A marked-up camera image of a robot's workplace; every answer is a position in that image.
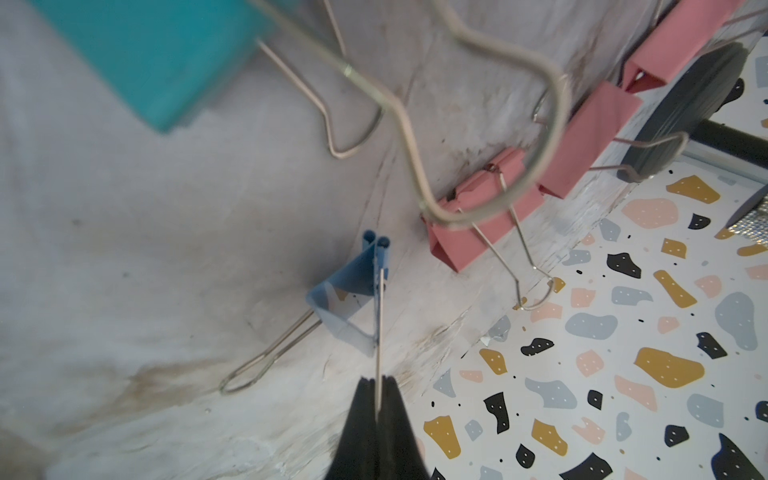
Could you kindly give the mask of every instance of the pink spot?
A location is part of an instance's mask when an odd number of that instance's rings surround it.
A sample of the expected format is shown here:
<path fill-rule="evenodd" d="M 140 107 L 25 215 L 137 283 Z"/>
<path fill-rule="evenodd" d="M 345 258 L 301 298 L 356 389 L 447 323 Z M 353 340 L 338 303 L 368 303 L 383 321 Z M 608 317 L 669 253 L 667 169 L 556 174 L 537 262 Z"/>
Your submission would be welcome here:
<path fill-rule="evenodd" d="M 624 480 L 648 480 L 642 475 L 638 475 L 635 472 L 632 472 L 629 468 L 624 467 Z"/>
<path fill-rule="evenodd" d="M 601 371 L 605 363 L 594 350 L 590 350 L 576 357 L 576 366 L 583 376 L 590 376 Z"/>
<path fill-rule="evenodd" d="M 703 276 L 694 283 L 704 291 L 704 295 L 707 298 L 714 298 L 720 295 L 720 291 L 723 289 L 723 283 L 720 282 L 720 278 L 717 275 Z"/>
<path fill-rule="evenodd" d="M 654 394 L 653 388 L 642 383 L 630 382 L 618 375 L 614 377 L 614 381 L 616 383 L 616 390 L 620 394 L 626 395 L 652 412 L 656 412 L 658 407 L 656 406 L 656 394 Z"/>
<path fill-rule="evenodd" d="M 571 289 L 571 306 L 586 308 L 592 304 L 594 300 L 595 290 L 587 290 L 585 288 Z"/>
<path fill-rule="evenodd" d="M 666 198 L 632 200 L 621 213 L 639 227 L 651 229 L 673 225 L 677 222 L 677 205 Z"/>
<path fill-rule="evenodd" d="M 768 263 L 765 265 L 755 265 L 746 269 L 746 274 L 752 280 L 768 280 Z"/>
<path fill-rule="evenodd" d="M 475 383 L 482 382 L 482 372 L 480 370 L 459 370 L 458 374 L 466 380 Z"/>
<path fill-rule="evenodd" d="M 669 333 L 680 326 L 680 322 L 673 316 L 662 316 L 659 319 L 659 333 Z"/>
<path fill-rule="evenodd" d="M 419 437 L 416 437 L 416 449 L 419 450 L 419 455 L 422 456 L 422 462 L 426 460 L 426 449 L 424 448 L 424 442 Z"/>
<path fill-rule="evenodd" d="M 587 417 L 581 417 L 581 421 L 584 422 L 585 426 L 580 427 L 574 425 L 572 427 L 573 430 L 592 445 L 600 445 L 603 441 L 603 437 L 605 437 L 605 430 L 601 429 L 595 422 L 592 422 Z"/>
<path fill-rule="evenodd" d="M 563 318 L 563 307 L 557 303 L 546 302 L 531 312 L 531 323 L 547 318 Z"/>

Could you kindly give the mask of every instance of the black spot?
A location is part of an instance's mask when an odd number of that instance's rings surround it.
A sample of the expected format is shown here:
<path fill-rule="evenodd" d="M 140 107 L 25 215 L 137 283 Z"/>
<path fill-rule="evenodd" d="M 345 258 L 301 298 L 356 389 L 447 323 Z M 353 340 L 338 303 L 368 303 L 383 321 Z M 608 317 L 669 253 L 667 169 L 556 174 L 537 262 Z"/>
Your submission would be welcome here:
<path fill-rule="evenodd" d="M 755 405 L 755 416 L 758 420 L 768 422 L 768 402 L 763 400 Z"/>
<path fill-rule="evenodd" d="M 525 356 L 533 356 L 537 353 L 544 352 L 546 349 L 550 349 L 554 346 L 554 342 L 547 339 L 535 338 L 531 341 L 531 345 L 520 347 L 520 352 Z"/>
<path fill-rule="evenodd" d="M 603 394 L 597 390 L 590 390 L 587 394 L 587 403 L 598 410 L 603 409 Z"/>
<path fill-rule="evenodd" d="M 667 425 L 664 429 L 664 443 L 666 443 L 668 447 L 674 447 L 675 445 L 685 442 L 689 438 L 690 436 L 685 427 Z"/>
<path fill-rule="evenodd" d="M 608 462 L 593 453 L 579 465 L 561 473 L 560 477 L 563 480 L 603 480 L 611 473 L 613 469 Z"/>
<path fill-rule="evenodd" d="M 696 337 L 699 339 L 698 347 L 702 349 L 704 353 L 709 355 L 712 360 L 720 359 L 728 355 L 717 340 L 715 340 L 715 338 L 708 332 L 697 333 Z"/>
<path fill-rule="evenodd" d="M 712 457 L 712 473 L 717 480 L 751 478 L 765 480 L 735 443 L 720 433 L 720 451 Z"/>
<path fill-rule="evenodd" d="M 608 265 L 608 268 L 614 272 L 623 273 L 632 278 L 640 278 L 643 272 L 640 267 L 634 264 L 632 257 L 626 252 L 617 253 L 616 255 L 608 254 L 608 259 L 605 263 Z"/>
<path fill-rule="evenodd" d="M 525 448 L 525 445 L 520 444 L 518 447 L 518 452 L 515 454 L 515 458 L 518 460 L 518 463 L 522 468 L 530 468 L 533 466 L 536 455 Z"/>
<path fill-rule="evenodd" d="M 710 223 L 712 223 L 712 220 L 709 218 L 694 214 L 690 219 L 688 228 L 691 230 L 701 230 L 702 228 L 706 228 Z"/>
<path fill-rule="evenodd" d="M 509 414 L 507 413 L 507 404 L 504 403 L 504 392 L 499 392 L 483 400 L 485 408 L 496 417 L 496 433 L 509 430 Z"/>

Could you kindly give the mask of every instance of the metal wire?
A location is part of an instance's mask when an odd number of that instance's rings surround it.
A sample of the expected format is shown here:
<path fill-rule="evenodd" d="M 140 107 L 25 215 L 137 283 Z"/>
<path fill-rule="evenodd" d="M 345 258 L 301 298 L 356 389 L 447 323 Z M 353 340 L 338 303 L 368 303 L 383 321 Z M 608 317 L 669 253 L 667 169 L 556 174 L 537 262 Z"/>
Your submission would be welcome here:
<path fill-rule="evenodd" d="M 287 345 L 285 345 L 282 349 L 280 349 L 280 351 L 277 352 L 274 356 L 270 357 L 269 360 L 267 361 L 266 365 L 250 381 L 248 381 L 248 382 L 246 382 L 246 383 L 244 383 L 242 385 L 238 385 L 236 387 L 233 387 L 231 389 L 227 388 L 227 385 L 229 385 L 229 383 L 232 380 L 234 380 L 235 378 L 240 376 L 240 374 L 242 374 L 246 370 L 248 370 L 248 369 L 252 368 L 253 366 L 255 366 L 257 363 L 259 363 L 262 360 L 264 360 L 265 358 L 267 358 L 268 355 L 272 353 L 272 351 L 274 351 L 278 346 L 280 346 L 293 332 L 295 332 L 308 319 L 310 319 L 313 314 L 314 314 L 314 310 L 312 310 L 312 309 L 307 310 L 292 326 L 290 326 L 288 328 L 288 330 L 286 330 L 283 333 L 283 335 L 280 336 L 280 338 L 275 340 L 272 343 L 272 345 L 267 347 L 266 350 L 264 350 L 262 353 L 260 353 L 260 354 L 258 354 L 256 356 L 254 356 L 252 359 L 248 360 L 243 365 L 237 367 L 235 370 L 233 370 L 232 373 L 227 375 L 224 378 L 224 380 L 222 380 L 221 383 L 219 384 L 219 392 L 221 393 L 221 395 L 229 395 L 229 394 L 232 394 L 232 393 L 235 393 L 235 392 L 239 392 L 240 390 L 247 389 L 248 387 L 252 386 L 254 383 L 256 383 L 259 380 L 261 380 L 261 377 L 264 376 L 266 371 L 269 370 L 272 367 L 272 365 L 274 365 L 274 363 L 281 356 L 283 356 L 283 354 L 285 352 L 287 352 L 288 350 L 292 349 L 298 342 L 302 341 L 314 329 L 316 329 L 318 326 L 320 326 L 322 321 L 317 320 L 315 323 L 313 323 L 312 325 L 307 327 L 303 332 L 301 332 L 295 339 L 291 340 Z"/>
<path fill-rule="evenodd" d="M 498 173 L 498 181 L 502 185 L 502 190 L 507 190 L 507 183 L 504 180 L 504 176 L 502 175 L 501 171 L 495 170 L 496 173 Z M 528 249 L 528 242 L 525 241 L 525 236 L 523 235 L 523 230 L 520 225 L 520 220 L 518 219 L 518 214 L 515 212 L 515 207 L 510 205 L 509 206 L 509 213 L 512 215 L 512 221 L 515 222 L 515 226 L 517 227 L 518 236 L 520 237 L 520 243 L 523 245 L 523 251 L 525 251 L 525 256 L 528 258 L 528 264 L 531 265 L 531 268 L 539 272 L 541 275 L 544 275 L 547 277 L 549 290 L 547 290 L 547 293 L 544 295 L 544 297 L 539 300 L 537 303 L 534 303 L 532 305 L 524 306 L 523 305 L 523 299 L 522 294 L 520 293 L 520 279 L 517 275 L 515 275 L 515 271 L 512 270 L 512 267 L 509 266 L 509 263 L 507 263 L 507 260 L 502 257 L 502 255 L 499 253 L 498 250 L 496 250 L 496 247 L 494 247 L 493 243 L 488 239 L 488 237 L 485 236 L 485 234 L 480 230 L 480 227 L 477 226 L 476 223 L 472 224 L 472 228 L 475 229 L 475 232 L 478 234 L 478 236 L 481 238 L 483 242 L 485 242 L 485 245 L 488 246 L 491 252 L 493 252 L 494 255 L 496 255 L 496 258 L 498 258 L 498 261 L 502 262 L 502 265 L 504 268 L 509 272 L 510 275 L 512 275 L 512 278 L 515 280 L 515 292 L 518 296 L 518 305 L 520 306 L 520 310 L 525 310 L 527 312 L 530 312 L 532 310 L 536 310 L 538 307 L 544 305 L 544 303 L 547 301 L 549 296 L 552 294 L 552 290 L 554 290 L 554 278 L 549 273 L 546 273 L 541 268 L 536 266 L 536 263 L 533 261 L 533 257 L 531 256 L 531 251 Z"/>
<path fill-rule="evenodd" d="M 354 68 L 347 60 L 326 45 L 305 25 L 294 20 L 270 0 L 250 0 L 259 10 L 274 20 L 281 28 L 288 31 L 318 54 L 325 62 L 342 72 L 353 84 L 376 101 L 384 110 L 392 112 L 397 121 L 399 133 L 409 159 L 409 167 L 419 196 L 419 207 L 427 220 L 446 227 L 467 227 L 472 222 L 482 222 L 517 200 L 546 171 L 560 138 L 563 134 L 568 112 L 571 108 L 571 89 L 564 79 L 563 71 L 545 56 L 498 40 L 467 27 L 456 12 L 444 0 L 432 0 L 435 10 L 444 21 L 453 37 L 467 48 L 480 51 L 485 55 L 501 58 L 514 65 L 533 71 L 541 77 L 553 91 L 553 111 L 544 140 L 532 155 L 528 169 L 504 193 L 489 202 L 468 212 L 449 212 L 441 207 L 427 180 L 426 172 L 419 155 L 413 127 L 405 105 L 381 82 Z"/>
<path fill-rule="evenodd" d="M 656 147 L 657 145 L 665 144 L 668 141 L 678 141 L 680 144 L 675 149 L 674 153 L 669 156 L 667 161 L 662 163 L 658 169 L 656 169 L 655 172 L 649 175 L 640 175 L 637 170 L 634 169 L 631 165 L 628 164 L 619 164 L 619 165 L 605 165 L 603 167 L 592 167 L 589 170 L 590 171 L 603 171 L 603 170 L 623 170 L 627 174 L 627 178 L 630 182 L 633 184 L 639 184 L 640 182 L 643 182 L 645 180 L 651 179 L 662 171 L 663 169 L 667 168 L 669 164 L 671 164 L 675 158 L 679 157 L 683 151 L 685 150 L 685 147 L 688 145 L 688 140 L 690 139 L 688 133 L 684 131 L 676 131 L 673 134 L 664 135 L 663 137 L 656 138 L 655 140 L 650 141 L 642 141 L 642 140 L 628 140 L 626 138 L 614 138 L 615 142 L 618 142 L 620 144 L 628 144 L 636 148 L 651 148 Z"/>
<path fill-rule="evenodd" d="M 384 337 L 384 269 L 379 269 L 379 312 L 378 312 L 378 330 L 379 335 L 376 339 L 376 397 L 374 398 L 374 414 L 376 421 L 379 420 L 379 411 L 382 408 L 382 338 Z"/>
<path fill-rule="evenodd" d="M 328 20 L 331 24 L 331 28 L 333 29 L 333 35 L 336 37 L 336 43 L 339 44 L 341 55 L 346 57 L 346 45 L 344 44 L 344 38 L 341 35 L 339 24 L 336 22 L 336 16 L 333 14 L 330 1 L 323 0 L 323 6 L 325 7 Z M 320 110 L 320 113 L 323 116 L 323 120 L 325 121 L 326 141 L 328 144 L 328 151 L 331 153 L 331 155 L 339 160 L 345 160 L 346 158 L 350 158 L 351 156 L 357 154 L 362 146 L 373 136 L 373 132 L 376 131 L 376 128 L 381 123 L 381 120 L 384 117 L 384 110 L 381 109 L 381 107 L 378 108 L 376 117 L 368 126 L 366 132 L 354 145 L 345 150 L 340 150 L 336 146 L 336 141 L 334 140 L 335 136 L 333 134 L 333 123 L 331 121 L 329 108 L 326 102 L 303 78 L 301 78 L 299 72 L 295 68 L 291 67 L 282 55 L 279 55 L 276 51 L 274 51 L 274 49 L 272 49 L 269 45 L 261 40 L 257 40 L 256 43 L 259 48 L 261 48 L 261 50 L 266 54 L 266 56 L 280 69 L 280 71 L 283 72 L 286 77 L 288 77 L 288 80 L 290 80 L 291 83 L 293 83 L 296 88 L 298 88 L 301 93 L 309 98 L 309 100 L 315 104 L 317 109 Z"/>

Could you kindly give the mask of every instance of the gray round object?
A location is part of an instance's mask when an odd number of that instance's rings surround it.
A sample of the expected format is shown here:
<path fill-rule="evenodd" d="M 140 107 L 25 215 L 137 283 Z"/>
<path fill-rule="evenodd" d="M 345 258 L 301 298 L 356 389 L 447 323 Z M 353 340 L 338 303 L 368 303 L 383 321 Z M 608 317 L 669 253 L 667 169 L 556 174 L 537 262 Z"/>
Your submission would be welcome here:
<path fill-rule="evenodd" d="M 748 54 L 741 44 L 733 43 L 699 58 L 656 107 L 635 140 L 650 141 L 676 131 L 692 133 L 723 104 Z M 667 142 L 651 148 L 630 147 L 621 164 L 631 165 L 641 176 L 655 175 L 673 160 L 670 156 L 678 146 Z M 617 177 L 629 181 L 621 170 Z"/>

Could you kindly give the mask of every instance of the terrazzo print paper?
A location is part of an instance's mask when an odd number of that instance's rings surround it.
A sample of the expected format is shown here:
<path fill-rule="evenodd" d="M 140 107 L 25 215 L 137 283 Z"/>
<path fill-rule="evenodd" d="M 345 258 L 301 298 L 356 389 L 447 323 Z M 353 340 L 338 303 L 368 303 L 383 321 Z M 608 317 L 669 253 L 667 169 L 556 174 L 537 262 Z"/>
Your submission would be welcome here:
<path fill-rule="evenodd" d="M 768 253 L 720 231 L 758 187 L 733 180 L 677 162 L 641 184 L 543 309 L 436 372 L 410 407 L 433 478 L 764 480 Z"/>

